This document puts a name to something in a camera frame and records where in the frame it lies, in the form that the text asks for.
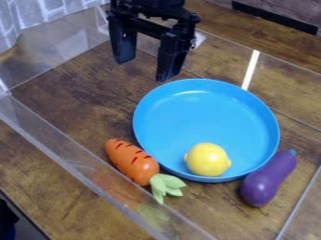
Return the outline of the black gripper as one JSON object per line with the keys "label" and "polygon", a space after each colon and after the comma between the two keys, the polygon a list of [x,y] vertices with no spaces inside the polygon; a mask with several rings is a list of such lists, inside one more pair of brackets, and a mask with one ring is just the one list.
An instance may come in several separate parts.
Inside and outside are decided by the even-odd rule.
{"label": "black gripper", "polygon": [[[194,29],[199,16],[185,9],[186,0],[110,0],[110,43],[114,59],[124,64],[135,58],[136,32],[161,38],[155,79],[165,82],[181,72],[194,46]],[[177,20],[173,29],[139,18]]]}

